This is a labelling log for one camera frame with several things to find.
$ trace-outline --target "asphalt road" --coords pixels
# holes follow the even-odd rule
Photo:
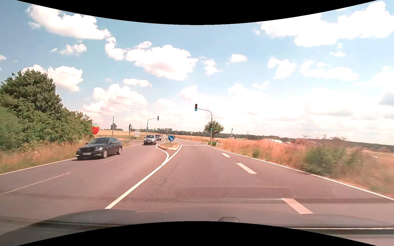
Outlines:
[[[346,215],[394,224],[394,201],[320,177],[176,139],[0,175],[0,215],[39,221],[77,211],[187,206]],[[0,234],[25,226],[0,223]]]

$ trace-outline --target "utility pole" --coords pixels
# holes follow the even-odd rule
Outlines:
[[[112,118],[112,137],[113,137],[113,130],[115,129],[115,126],[113,125],[115,123],[115,116]]]

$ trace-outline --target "white lane marking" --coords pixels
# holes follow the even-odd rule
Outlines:
[[[23,188],[26,188],[26,187],[29,187],[29,186],[32,186],[32,185],[35,185],[35,184],[38,184],[38,183],[41,183],[41,182],[45,182],[45,181],[48,181],[48,180],[50,180],[50,179],[55,179],[55,178],[58,178],[58,177],[61,177],[61,176],[63,176],[63,175],[67,175],[67,174],[70,174],[70,173],[67,172],[67,173],[65,173],[65,174],[62,174],[62,175],[59,175],[59,176],[55,176],[55,177],[52,177],[52,178],[49,178],[49,179],[46,179],[46,180],[42,180],[42,181],[36,182],[36,183],[34,183],[34,184],[26,185],[26,186],[23,186],[23,187],[20,187],[20,188],[17,188],[17,189],[8,191],[8,192],[4,192],[4,193],[1,193],[1,195],[10,193],[10,192],[13,192],[13,191],[16,191],[16,190],[20,190],[20,189],[23,189]]]
[[[242,167],[242,169],[244,169],[245,171],[247,171],[250,174],[257,174],[256,172],[254,172],[253,170],[251,170],[250,168],[244,166],[244,164],[242,163],[237,163],[238,166]]]
[[[180,148],[182,148],[182,146],[180,146],[178,148],[178,150],[171,156],[168,157],[167,154],[167,159],[164,160],[164,162],[162,163],[162,165],[158,166],[154,171],[152,171],[149,175],[147,175],[145,178],[143,178],[141,181],[139,181],[137,184],[135,184],[132,188],[130,188],[128,191],[126,191],[124,194],[122,194],[120,197],[118,197],[115,201],[113,201],[111,204],[109,204],[107,207],[105,207],[104,209],[111,209],[113,206],[115,206],[118,202],[120,202],[123,198],[125,198],[128,194],[130,194],[130,192],[132,192],[134,189],[136,189],[141,183],[143,183],[145,180],[147,180],[148,178],[150,178],[151,175],[153,175],[155,172],[157,172],[163,165],[165,165],[169,160],[171,160],[171,158],[173,158],[180,150]]]
[[[290,207],[292,207],[294,210],[296,210],[301,215],[312,214],[311,211],[309,211],[302,204],[300,204],[298,201],[296,201],[292,198],[284,198],[283,201],[286,202],[288,205],[290,205]]]
[[[123,148],[128,148],[128,147],[132,147],[132,146],[136,146],[136,145],[130,145],[130,146],[123,147]],[[11,172],[0,173],[0,176],[1,176],[1,175],[4,175],[4,174],[9,174],[9,173],[12,173],[12,172],[24,171],[24,170],[27,170],[27,169],[32,169],[32,168],[36,168],[36,167],[46,166],[46,165],[50,165],[50,164],[54,164],[54,163],[59,163],[59,162],[62,162],[62,161],[74,160],[74,159],[77,159],[77,158],[75,157],[75,158],[70,158],[70,159],[61,160],[61,161],[55,161],[55,162],[52,162],[52,163],[42,164],[42,165],[38,165],[38,166],[34,166],[34,167],[28,167],[28,168],[24,168],[24,169],[14,170],[14,171],[11,171]]]
[[[359,187],[356,187],[356,186],[352,186],[352,185],[349,185],[349,184],[346,184],[346,183],[343,183],[343,182],[339,182],[339,181],[336,181],[336,180],[333,180],[333,179],[329,179],[329,178],[326,178],[326,177],[322,177],[322,176],[318,176],[318,175],[315,175],[315,174],[311,174],[311,173],[309,173],[309,172],[304,172],[304,171],[297,170],[297,169],[294,169],[294,168],[291,168],[291,167],[282,166],[282,165],[279,165],[279,164],[276,164],[276,163],[273,163],[273,162],[269,162],[269,161],[259,160],[259,159],[256,159],[256,158],[253,158],[253,157],[250,157],[250,156],[245,156],[245,155],[242,155],[242,154],[236,154],[236,153],[228,152],[228,151],[225,151],[225,150],[221,150],[221,149],[214,148],[214,147],[209,146],[209,145],[205,145],[205,146],[210,147],[210,148],[213,148],[213,149],[216,149],[216,150],[220,150],[220,151],[222,151],[222,152],[226,152],[226,153],[230,153],[230,154],[235,154],[235,155],[239,155],[239,156],[242,156],[242,157],[247,157],[247,158],[250,158],[250,159],[254,159],[254,160],[257,160],[257,161],[262,161],[262,162],[269,163],[269,164],[273,164],[273,165],[280,166],[280,167],[283,167],[283,168],[288,168],[288,169],[291,169],[291,170],[294,170],[294,171],[298,171],[298,172],[303,172],[303,173],[306,173],[306,174],[309,174],[309,175],[312,175],[312,176],[319,177],[319,178],[321,178],[321,179],[329,180],[329,181],[331,181],[331,182],[335,182],[335,183],[338,183],[338,184],[342,184],[342,185],[345,185],[345,186],[348,186],[348,187],[351,187],[351,188],[354,188],[354,189],[357,189],[357,190],[362,190],[362,191],[364,191],[364,192],[367,192],[367,193],[370,193],[370,194],[373,194],[373,195],[376,195],[376,196],[380,196],[380,197],[383,197],[383,198],[386,198],[386,199],[389,199],[389,200],[394,201],[394,198],[387,197],[387,196],[384,196],[384,195],[375,193],[375,192],[373,192],[373,191],[364,190],[364,189],[362,189],[362,188],[359,188]]]

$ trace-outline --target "black sedan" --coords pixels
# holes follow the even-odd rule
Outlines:
[[[83,160],[87,157],[101,157],[106,158],[109,154],[121,154],[123,143],[114,137],[98,137],[86,143],[85,146],[77,150],[78,160]]]

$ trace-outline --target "dark car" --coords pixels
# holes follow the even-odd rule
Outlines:
[[[156,137],[154,135],[150,134],[150,135],[147,135],[144,138],[144,145],[146,145],[146,144],[156,144],[156,141],[157,141]]]
[[[101,157],[106,158],[109,154],[121,154],[123,143],[114,137],[98,137],[86,143],[85,146],[77,150],[78,160],[83,160],[86,157]]]

